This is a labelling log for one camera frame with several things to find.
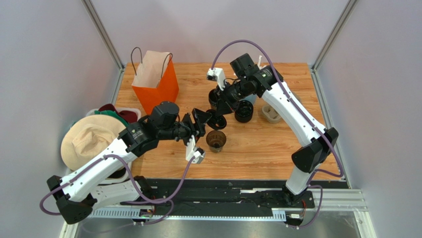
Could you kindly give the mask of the single brown plastic cup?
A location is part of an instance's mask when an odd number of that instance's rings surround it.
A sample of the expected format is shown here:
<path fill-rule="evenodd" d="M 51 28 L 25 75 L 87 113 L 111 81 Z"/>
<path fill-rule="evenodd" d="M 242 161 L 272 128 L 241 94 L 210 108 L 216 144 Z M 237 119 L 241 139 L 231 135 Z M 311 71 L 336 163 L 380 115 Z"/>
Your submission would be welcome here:
<path fill-rule="evenodd" d="M 226 142 L 226 135 L 219 130 L 212 130 L 206 136 L 206 143 L 213 153 L 221 152 Z"/>

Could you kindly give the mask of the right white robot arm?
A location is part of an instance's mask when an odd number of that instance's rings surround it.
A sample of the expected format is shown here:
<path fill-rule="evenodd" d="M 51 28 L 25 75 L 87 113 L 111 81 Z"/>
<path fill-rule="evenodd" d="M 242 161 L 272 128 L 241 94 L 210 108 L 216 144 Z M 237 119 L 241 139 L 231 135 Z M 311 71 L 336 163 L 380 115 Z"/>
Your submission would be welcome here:
<path fill-rule="evenodd" d="M 335 128 L 327 129 L 318 122 L 272 66 L 259 67 L 249 54 L 241 55 L 230 65 L 237 76 L 232 84 L 227 82 L 222 68 L 211 67 L 207 71 L 207 79 L 217 82 L 216 114 L 238 112 L 241 100 L 257 95 L 275 109 L 301 145 L 291 156 L 295 167 L 282 188 L 282 199 L 291 206 L 301 200 L 315 170 L 333 152 L 339 133 Z"/>

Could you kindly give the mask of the single black cup lid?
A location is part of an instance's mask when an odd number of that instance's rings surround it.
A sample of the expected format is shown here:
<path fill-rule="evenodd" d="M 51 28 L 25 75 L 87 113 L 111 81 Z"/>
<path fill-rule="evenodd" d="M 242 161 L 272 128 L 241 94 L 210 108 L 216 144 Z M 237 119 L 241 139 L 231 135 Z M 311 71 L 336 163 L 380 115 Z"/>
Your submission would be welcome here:
<path fill-rule="evenodd" d="M 207 125 L 214 130 L 223 130 L 227 127 L 227 120 L 224 116 L 216 116 L 216 110 L 209 109 L 206 111 L 211 114 L 211 118 L 207 121 Z"/>

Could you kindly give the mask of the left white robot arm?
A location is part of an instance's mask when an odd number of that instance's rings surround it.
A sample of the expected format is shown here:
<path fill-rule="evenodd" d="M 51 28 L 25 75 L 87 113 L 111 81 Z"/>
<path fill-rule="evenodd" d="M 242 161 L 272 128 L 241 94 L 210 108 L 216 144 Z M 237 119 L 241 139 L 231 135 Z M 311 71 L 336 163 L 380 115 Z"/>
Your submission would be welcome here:
<path fill-rule="evenodd" d="M 186 160 L 198 164 L 205 157 L 205 151 L 196 145 L 206 133 L 205 127 L 211 113 L 193 109 L 185 116 L 179 116 L 179 107 L 169 101 L 155 106 L 149 115 L 131 123 L 118 137 L 91 161 L 64 177 L 52 176 L 47 185 L 54 197 L 57 215 L 72 225 L 86 219 L 93 211 L 122 202 L 131 205 L 162 204 L 166 198 L 151 198 L 151 188 L 145 179 L 103 185 L 103 181 L 128 163 L 146 152 L 156 149 L 162 140 L 183 141 L 186 146 Z"/>

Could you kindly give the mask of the orange paper bag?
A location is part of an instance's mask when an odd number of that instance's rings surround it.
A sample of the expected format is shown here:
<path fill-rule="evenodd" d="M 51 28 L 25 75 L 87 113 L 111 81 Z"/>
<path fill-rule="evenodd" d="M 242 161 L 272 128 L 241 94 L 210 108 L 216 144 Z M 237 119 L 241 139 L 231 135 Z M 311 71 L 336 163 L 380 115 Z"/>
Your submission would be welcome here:
<path fill-rule="evenodd" d="M 171 52 L 146 51 L 131 84 L 146 114 L 163 101 L 176 102 L 179 86 Z"/>

